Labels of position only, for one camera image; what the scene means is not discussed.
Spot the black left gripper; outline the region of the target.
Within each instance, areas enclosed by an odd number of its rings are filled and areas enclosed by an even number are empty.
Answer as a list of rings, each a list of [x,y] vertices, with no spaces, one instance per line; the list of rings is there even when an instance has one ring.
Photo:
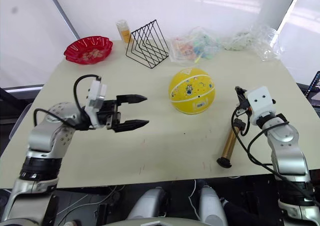
[[[127,132],[139,129],[149,123],[149,120],[126,120],[120,123],[121,113],[118,112],[118,106],[124,103],[137,104],[146,101],[148,98],[139,94],[117,95],[115,100],[105,100],[100,110],[96,113],[100,125],[108,130],[114,130],[116,133]]]

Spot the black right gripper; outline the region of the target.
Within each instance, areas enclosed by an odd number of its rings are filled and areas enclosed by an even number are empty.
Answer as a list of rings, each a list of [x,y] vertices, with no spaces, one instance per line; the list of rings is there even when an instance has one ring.
[[[250,103],[248,99],[245,96],[246,89],[243,89],[240,86],[236,86],[235,88],[239,104],[237,106],[236,115],[241,116],[243,114],[246,114],[247,116],[251,116],[251,109],[250,109]]]

